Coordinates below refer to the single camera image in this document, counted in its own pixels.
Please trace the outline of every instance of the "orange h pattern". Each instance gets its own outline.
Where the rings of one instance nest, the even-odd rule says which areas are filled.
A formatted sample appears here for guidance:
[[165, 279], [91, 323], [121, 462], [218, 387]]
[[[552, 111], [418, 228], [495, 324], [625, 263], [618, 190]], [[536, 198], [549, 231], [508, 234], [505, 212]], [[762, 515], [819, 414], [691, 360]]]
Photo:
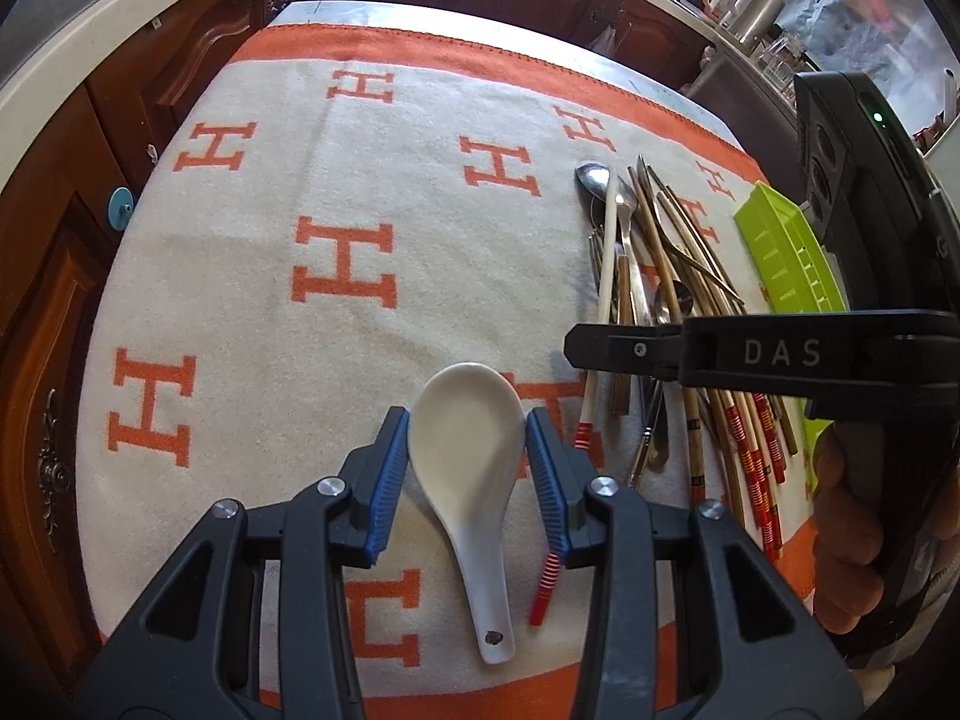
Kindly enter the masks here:
[[184, 357], [180, 365], [162, 365], [159, 362], [131, 360], [124, 348], [118, 348], [113, 367], [113, 385], [123, 386], [127, 379], [143, 380], [143, 402], [140, 406], [140, 424], [120, 423], [117, 412], [107, 415], [107, 449], [116, 452], [120, 443], [169, 452], [176, 464], [185, 469], [190, 463], [190, 428], [176, 425], [175, 433], [159, 433], [154, 424], [154, 408], [157, 405], [157, 384], [167, 382], [179, 385], [181, 397], [193, 396], [194, 379], [197, 376], [197, 358]]
[[721, 172], [714, 170], [712, 167], [701, 165], [699, 162], [697, 163], [697, 167], [699, 167], [700, 172], [707, 175], [707, 186], [709, 186], [715, 194], [726, 194], [726, 196], [736, 202], [736, 197], [733, 196], [733, 192], [724, 185]]
[[566, 136], [570, 138], [571, 141], [578, 139], [583, 141], [592, 141], [592, 143], [601, 143], [610, 151], [616, 151], [616, 148], [613, 146], [613, 141], [611, 141], [610, 138], [601, 138], [596, 133], [590, 131], [591, 125], [597, 129], [603, 129], [603, 124], [600, 124], [600, 119], [592, 119], [589, 116], [581, 116], [580, 114], [565, 111], [560, 108], [559, 105], [554, 105], [553, 109], [557, 112], [557, 116], [563, 119], [574, 119], [576, 122], [579, 122], [580, 129], [574, 129], [573, 127], [570, 127], [569, 124], [563, 125], [563, 132], [566, 133]]
[[464, 166], [464, 181], [469, 186], [479, 186], [481, 183], [502, 184], [506, 187], [516, 187], [525, 189], [534, 197], [539, 197], [539, 186], [536, 186], [536, 178], [531, 175], [525, 175], [522, 178], [512, 178], [507, 175], [507, 169], [504, 167], [503, 160], [506, 157], [512, 157], [520, 160], [524, 165], [530, 164], [530, 153], [523, 146], [517, 148], [506, 148], [505, 146], [493, 146], [492, 143], [477, 143], [467, 138], [466, 135], [460, 136], [460, 151], [464, 154], [472, 154], [474, 151], [486, 151], [493, 160], [493, 172], [480, 172], [476, 167], [470, 165]]
[[367, 82], [368, 81], [382, 81], [385, 84], [392, 84], [394, 82], [393, 73], [385, 73], [382, 76], [378, 76], [373, 73], [354, 73], [351, 70], [335, 70], [333, 71], [333, 80], [340, 81], [343, 79], [355, 79], [356, 86], [352, 89], [344, 89], [340, 86], [330, 86], [326, 90], [326, 98], [335, 98], [337, 95], [342, 95], [343, 97], [348, 98], [366, 98], [366, 100], [380, 100], [381, 103], [390, 104], [394, 101], [394, 91], [392, 89], [385, 90], [384, 92], [368, 92], [367, 91]]
[[403, 608], [419, 608], [419, 569], [404, 570], [399, 581], [348, 581], [347, 617], [350, 640], [357, 658], [400, 659], [407, 668], [419, 666], [419, 637], [404, 634], [397, 644], [373, 644], [367, 641], [367, 602], [373, 598], [400, 600]]
[[312, 276], [306, 266], [294, 266], [290, 299], [295, 303], [306, 303], [309, 293], [325, 295], [348, 295], [351, 298], [380, 298], [384, 308], [397, 307], [397, 276], [381, 274], [379, 281], [356, 281], [350, 277], [350, 246], [352, 244], [373, 244], [380, 251], [391, 254], [394, 251], [394, 225], [381, 224], [376, 230], [353, 227], [323, 227], [315, 225], [313, 218], [300, 217], [296, 223], [296, 242], [309, 244], [312, 238], [328, 238], [337, 244], [336, 275]]
[[650, 281], [650, 289], [656, 290], [659, 287], [659, 273], [656, 272], [656, 266], [640, 263], [640, 273], [643, 278]]
[[[574, 382], [519, 382], [517, 375], [510, 371], [501, 374], [510, 386], [514, 388], [517, 397], [520, 400], [538, 400], [544, 404], [546, 413], [553, 420], [557, 432], [563, 435], [563, 415], [560, 413], [560, 399], [568, 397], [584, 396], [584, 387], [587, 386], [587, 375], [580, 374], [580, 378]], [[590, 448], [587, 452], [594, 466], [602, 467], [604, 461], [603, 442], [598, 433], [590, 437]], [[520, 469], [520, 478], [526, 476], [526, 469]]]
[[256, 122], [248, 122], [243, 127], [208, 127], [199, 122], [190, 133], [190, 140], [195, 141], [205, 135], [211, 135], [213, 140], [203, 154], [195, 155], [188, 151], [181, 151], [176, 156], [174, 172], [180, 172], [185, 167], [227, 167], [229, 170], [240, 170], [246, 151], [234, 151], [232, 154], [218, 154], [217, 149], [227, 135], [236, 135], [248, 141], [256, 132]]
[[680, 201], [680, 205], [683, 205], [683, 208], [686, 209], [686, 213], [690, 215], [690, 218], [693, 220], [693, 224], [698, 230], [700, 230], [700, 234], [704, 236], [704, 238], [712, 238], [714, 242], [717, 242], [718, 244], [720, 239], [717, 237], [717, 231], [712, 227], [704, 226], [700, 222], [701, 218], [707, 218], [707, 209], [704, 208], [704, 204], [702, 204], [702, 202], [699, 200], [685, 200], [679, 195], [677, 196], [677, 199]]

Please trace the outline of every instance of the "black handle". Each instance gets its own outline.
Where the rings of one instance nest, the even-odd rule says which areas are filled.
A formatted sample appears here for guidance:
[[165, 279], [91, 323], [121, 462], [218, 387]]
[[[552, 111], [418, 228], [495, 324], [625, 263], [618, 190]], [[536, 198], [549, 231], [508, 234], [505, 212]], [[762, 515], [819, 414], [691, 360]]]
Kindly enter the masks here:
[[884, 582], [877, 608], [833, 642], [853, 668], [887, 665], [923, 605], [937, 545], [931, 517], [956, 469], [956, 426], [839, 422], [833, 430], [847, 461], [847, 487], [880, 519], [883, 548], [872, 566]]

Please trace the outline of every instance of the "wooden chopstick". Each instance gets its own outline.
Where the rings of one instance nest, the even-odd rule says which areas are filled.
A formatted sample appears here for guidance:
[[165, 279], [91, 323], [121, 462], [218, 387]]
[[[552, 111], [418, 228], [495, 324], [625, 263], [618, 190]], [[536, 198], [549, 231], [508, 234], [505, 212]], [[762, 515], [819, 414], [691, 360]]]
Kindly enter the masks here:
[[[616, 323], [634, 324], [634, 310], [630, 297], [630, 261], [627, 255], [616, 255]], [[626, 416], [630, 413], [630, 384], [634, 379], [629, 373], [615, 373], [610, 386], [610, 413]]]
[[[669, 202], [666, 202], [664, 193], [660, 193], [658, 199], [664, 206], [671, 223], [680, 234], [683, 244], [688, 248], [690, 255], [699, 258], [702, 264], [709, 266], [709, 260], [704, 255], [704, 250], [696, 245], [693, 232], [690, 229], [689, 220], [685, 220], [681, 214], [682, 207], [679, 209]], [[704, 279], [699, 272], [688, 273], [691, 290], [702, 306], [702, 311], [709, 314], [721, 314], [729, 316], [733, 313], [733, 305], [730, 300], [726, 300], [721, 290], [718, 290], [709, 280]], [[767, 479], [764, 475], [764, 459], [757, 435], [762, 432], [762, 427], [758, 422], [755, 410], [750, 410], [746, 397], [742, 392], [722, 392], [721, 399], [724, 406], [724, 412], [727, 417], [728, 427], [736, 438], [737, 451], [740, 462], [743, 466], [744, 477], [747, 480], [748, 492], [751, 498], [751, 507], [754, 510], [754, 519], [763, 539], [763, 549], [767, 557], [774, 560], [778, 555], [776, 547], [776, 533], [781, 531], [779, 528], [779, 512], [776, 504], [773, 503], [772, 493]], [[736, 474], [727, 473], [728, 483], [738, 484]]]
[[[659, 276], [661, 288], [664, 290], [667, 308], [670, 311], [670, 320], [679, 324], [683, 321], [683, 317], [680, 314], [677, 292], [673, 287], [670, 263], [664, 251], [664, 242], [661, 241], [659, 233], [656, 231], [656, 223], [653, 217], [654, 209], [651, 207], [653, 198], [647, 197], [645, 191], [643, 191], [640, 179], [637, 177], [637, 171], [628, 167], [628, 172], [630, 172], [630, 179], [634, 183], [634, 191], [637, 193], [637, 207], [640, 209], [640, 218], [647, 236], [650, 255], [656, 268], [656, 275]], [[688, 446], [690, 461], [690, 505], [694, 506], [707, 497], [707, 479], [704, 475], [704, 440], [700, 426], [700, 402], [694, 389], [683, 388], [683, 410], [685, 411], [686, 445]]]
[[[693, 234], [694, 240], [697, 242], [703, 252], [703, 255], [707, 259], [707, 266], [712, 269], [714, 274], [720, 280], [725, 282], [732, 290], [733, 281], [731, 281], [730, 275], [727, 273], [727, 269], [724, 268], [723, 262], [719, 257], [717, 257], [716, 252], [713, 251], [712, 244], [704, 237], [700, 230], [697, 229], [697, 225], [690, 220], [688, 213], [686, 213], [685, 208], [683, 208], [683, 204], [680, 202], [680, 198], [677, 196], [677, 193], [673, 191], [669, 184], [664, 184], [664, 182], [659, 179], [659, 175], [656, 175], [656, 172], [652, 167], [647, 166], [647, 170], [649, 170], [650, 176], [654, 179], [656, 185], [658, 185], [661, 188], [661, 191], [663, 191], [664, 194], [669, 197], [669, 199], [673, 202], [674, 207], [682, 215], [683, 222], [688, 227], [690, 233]], [[738, 314], [747, 313], [742, 303], [734, 304], [731, 302], [731, 309]], [[770, 395], [769, 397], [776, 402], [776, 406], [778, 407], [776, 408], [776, 421], [779, 423], [779, 426], [781, 426], [781, 431], [784, 433], [784, 442], [786, 443], [787, 452], [789, 452], [790, 456], [793, 457], [797, 454], [799, 449], [797, 446], [796, 434], [793, 430], [793, 424], [790, 421], [790, 415], [787, 413], [787, 410], [784, 407], [784, 399], [779, 395]]]

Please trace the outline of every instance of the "metal screw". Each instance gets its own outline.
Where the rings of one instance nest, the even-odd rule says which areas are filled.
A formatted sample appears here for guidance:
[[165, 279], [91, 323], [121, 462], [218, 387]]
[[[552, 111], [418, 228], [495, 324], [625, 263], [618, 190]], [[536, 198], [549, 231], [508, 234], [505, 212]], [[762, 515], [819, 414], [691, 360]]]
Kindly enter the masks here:
[[317, 491], [320, 495], [330, 495], [336, 497], [347, 489], [347, 483], [339, 476], [328, 476], [320, 479], [317, 483]]
[[700, 513], [700, 517], [705, 517], [706, 519], [720, 519], [726, 511], [727, 507], [713, 498], [707, 498], [706, 501], [701, 501], [697, 504], [697, 512]]
[[590, 482], [590, 489], [597, 495], [602, 495], [603, 498], [609, 498], [611, 495], [616, 494], [620, 489], [620, 485], [616, 483], [616, 479], [611, 479], [611, 477], [608, 476], [598, 476]]
[[224, 498], [210, 507], [210, 512], [213, 514], [213, 517], [217, 519], [231, 519], [232, 517], [236, 517], [239, 511], [240, 504], [232, 498]]

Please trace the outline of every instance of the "cabinet handle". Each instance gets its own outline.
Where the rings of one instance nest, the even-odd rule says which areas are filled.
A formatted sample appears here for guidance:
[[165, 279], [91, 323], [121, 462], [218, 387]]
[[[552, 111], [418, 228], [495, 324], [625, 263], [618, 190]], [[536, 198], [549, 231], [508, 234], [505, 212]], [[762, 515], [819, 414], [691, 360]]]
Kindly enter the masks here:
[[50, 542], [50, 549], [56, 555], [54, 531], [54, 496], [66, 493], [73, 485], [73, 473], [66, 463], [56, 456], [56, 423], [59, 421], [59, 407], [56, 402], [56, 390], [51, 389], [47, 394], [47, 402], [43, 408], [43, 445], [40, 447], [40, 456], [37, 458], [37, 483], [40, 485], [40, 494], [43, 496], [43, 531]]

